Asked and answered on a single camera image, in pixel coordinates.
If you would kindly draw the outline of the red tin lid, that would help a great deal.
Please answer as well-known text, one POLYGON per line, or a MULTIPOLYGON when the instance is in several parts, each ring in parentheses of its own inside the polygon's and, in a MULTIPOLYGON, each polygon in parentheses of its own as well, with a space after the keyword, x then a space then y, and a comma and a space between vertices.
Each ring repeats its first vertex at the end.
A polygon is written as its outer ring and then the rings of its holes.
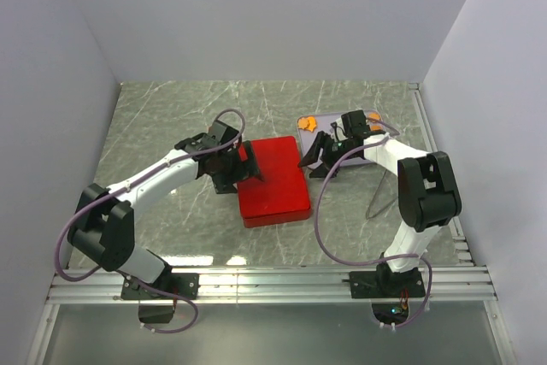
POLYGON ((292 136, 252 140, 264 181, 237 184, 241 218, 312 208, 300 153, 292 136))

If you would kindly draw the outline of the red cookie tin box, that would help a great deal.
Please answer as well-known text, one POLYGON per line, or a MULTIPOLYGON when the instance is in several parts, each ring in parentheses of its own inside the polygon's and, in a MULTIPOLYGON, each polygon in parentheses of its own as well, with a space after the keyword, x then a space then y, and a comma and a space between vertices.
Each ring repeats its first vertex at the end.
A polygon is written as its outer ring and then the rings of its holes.
POLYGON ((245 228, 266 227, 279 224, 305 221, 312 215, 312 209, 296 209, 271 215, 242 216, 245 228))

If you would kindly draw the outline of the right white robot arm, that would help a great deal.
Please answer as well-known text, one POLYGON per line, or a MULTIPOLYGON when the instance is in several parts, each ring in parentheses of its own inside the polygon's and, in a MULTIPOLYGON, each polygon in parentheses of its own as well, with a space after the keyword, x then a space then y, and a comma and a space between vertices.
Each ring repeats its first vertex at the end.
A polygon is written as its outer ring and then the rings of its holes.
POLYGON ((374 286, 383 295, 399 295, 417 282, 419 260, 432 238, 462 211, 450 157, 401 143, 394 127, 361 109, 342 114, 331 128, 315 135, 298 165, 313 165, 310 178, 324 182, 350 158, 370 161, 396 176, 402 221, 374 264, 374 286))

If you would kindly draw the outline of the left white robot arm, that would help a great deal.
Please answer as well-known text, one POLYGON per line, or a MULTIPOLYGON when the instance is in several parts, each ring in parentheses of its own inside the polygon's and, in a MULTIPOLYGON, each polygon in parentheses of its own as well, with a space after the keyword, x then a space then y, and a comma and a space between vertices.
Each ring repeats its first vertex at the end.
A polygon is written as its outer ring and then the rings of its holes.
POLYGON ((67 240, 101 269, 140 280, 153 298, 165 297, 174 288, 172 268, 136 244, 135 221, 172 191, 203 176, 211 178, 216 193, 233 194, 237 183, 260 179, 262 173, 250 141, 214 120, 207 132, 179 141, 132 177, 107 187, 86 187, 75 220, 68 225, 67 240))

